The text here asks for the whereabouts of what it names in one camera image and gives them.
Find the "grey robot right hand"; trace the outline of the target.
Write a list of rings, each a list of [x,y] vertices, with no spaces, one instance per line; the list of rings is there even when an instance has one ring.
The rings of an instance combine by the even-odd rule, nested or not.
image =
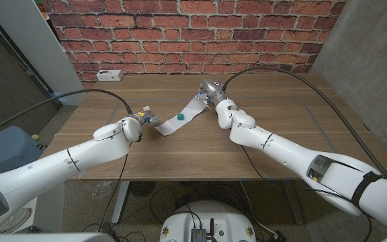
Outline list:
[[[223,84],[213,79],[203,79],[199,86],[197,98],[207,105],[217,106],[227,98],[222,90]]]

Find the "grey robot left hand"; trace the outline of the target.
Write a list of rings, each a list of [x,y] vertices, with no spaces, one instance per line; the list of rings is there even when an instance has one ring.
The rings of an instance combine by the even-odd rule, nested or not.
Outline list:
[[[154,115],[149,106],[143,107],[141,111],[131,114],[132,118],[137,120],[142,126],[143,124],[148,124],[149,126],[158,126],[161,123],[161,119]]]

